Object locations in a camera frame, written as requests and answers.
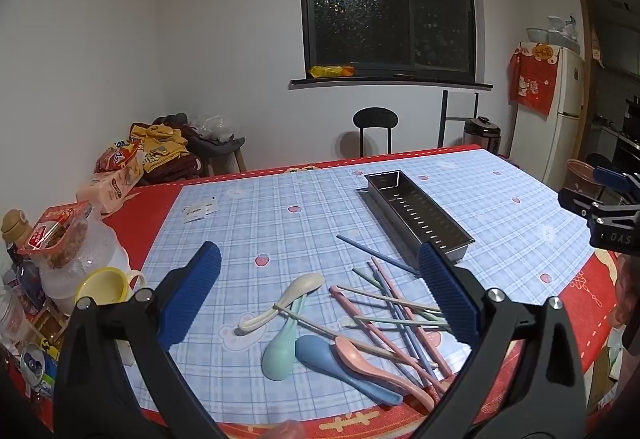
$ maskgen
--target door frame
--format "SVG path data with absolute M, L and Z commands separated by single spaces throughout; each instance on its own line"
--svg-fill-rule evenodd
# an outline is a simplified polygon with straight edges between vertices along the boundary
M 588 120 L 593 118 L 595 82 L 594 66 L 599 65 L 593 58 L 593 43 L 591 41 L 591 26 L 593 25 L 590 0 L 580 0 L 582 9 L 582 28 L 584 30 L 584 84 L 582 90 L 582 111 L 578 123 L 578 134 L 575 138 L 573 158 L 580 159 L 589 137 Z

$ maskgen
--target pink chopstick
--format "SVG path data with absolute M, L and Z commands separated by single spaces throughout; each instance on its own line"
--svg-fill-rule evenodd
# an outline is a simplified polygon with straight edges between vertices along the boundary
M 382 275 L 382 278 L 385 279 L 386 284 L 389 286 L 389 291 L 391 292 L 391 295 L 394 298 L 401 298 L 401 296 L 399 295 L 399 292 L 396 290 L 396 288 L 394 288 L 394 285 L 391 283 L 391 279 L 380 267 L 380 263 L 376 260 L 376 257 L 371 257 L 371 260 L 373 260 L 373 265 L 376 267 L 380 275 Z M 416 320 L 414 312 L 411 311 L 411 309 L 405 306 L 401 306 L 401 308 L 407 320 L 414 320 L 414 321 Z M 449 377 L 451 374 L 453 374 L 453 371 L 451 370 L 451 368 L 449 367 L 445 359 L 442 357 L 439 350 L 436 347 L 434 347 L 433 344 L 429 341 L 429 337 L 427 336 L 427 333 L 425 332 L 425 330 L 422 329 L 421 327 L 416 327 L 414 330 L 418 337 L 418 340 L 422 342 L 422 345 L 424 345 L 427 351 L 429 352 L 431 359 L 438 364 L 438 368 L 440 369 L 440 372 L 442 373 L 442 375 L 444 377 Z
M 342 308 L 347 311 L 350 316 L 363 316 L 363 314 L 358 311 L 358 308 L 355 307 L 345 295 L 342 294 L 342 291 L 338 289 L 337 286 L 332 285 L 329 288 L 329 292 L 331 295 L 338 301 L 338 303 L 342 306 Z M 393 352 L 395 352 L 398 356 L 401 356 L 409 365 L 411 365 L 418 375 L 422 378 L 423 381 L 432 384 L 436 389 L 440 390 L 441 393 L 446 392 L 447 389 L 442 386 L 442 384 L 435 379 L 429 372 L 425 371 L 420 364 L 411 356 L 404 353 L 402 349 L 400 349 L 395 343 L 393 343 L 385 334 L 380 331 L 376 326 L 372 323 L 366 323 L 359 320 L 356 320 L 358 324 L 362 324 L 367 331 L 375 334 L 382 342 L 387 345 Z

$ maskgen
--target silver bolt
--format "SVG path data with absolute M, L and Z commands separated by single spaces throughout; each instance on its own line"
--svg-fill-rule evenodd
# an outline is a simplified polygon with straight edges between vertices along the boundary
M 557 296 L 552 296 L 549 299 L 549 305 L 554 309 L 562 309 L 562 307 L 564 307 L 562 300 L 560 300 Z
M 489 300 L 493 300 L 494 302 L 502 302 L 507 296 L 504 294 L 504 291 L 501 291 L 497 287 L 492 287 L 489 291 L 487 291 L 487 296 Z
M 148 287 L 144 288 L 144 289 L 140 289 L 139 291 L 136 291 L 136 294 L 134 295 L 136 297 L 136 300 L 138 302 L 148 302 L 149 300 L 151 300 L 151 297 L 153 296 L 154 292 L 151 291 Z
M 85 309 L 89 309 L 91 307 L 91 299 L 88 296 L 83 296 L 80 300 L 78 300 L 76 307 L 82 311 L 84 311 Z

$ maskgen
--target round chair backrest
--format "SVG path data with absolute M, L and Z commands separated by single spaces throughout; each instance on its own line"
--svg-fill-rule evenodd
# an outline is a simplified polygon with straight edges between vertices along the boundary
M 354 114 L 353 124 L 359 129 L 370 127 L 393 129 L 398 124 L 398 115 L 382 107 L 368 107 Z

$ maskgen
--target refrigerator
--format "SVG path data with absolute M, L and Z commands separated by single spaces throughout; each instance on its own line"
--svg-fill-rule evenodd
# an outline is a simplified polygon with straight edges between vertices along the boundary
M 518 105 L 510 160 L 555 191 L 564 184 L 566 162 L 578 136 L 583 77 L 582 58 L 562 48 L 548 117 Z

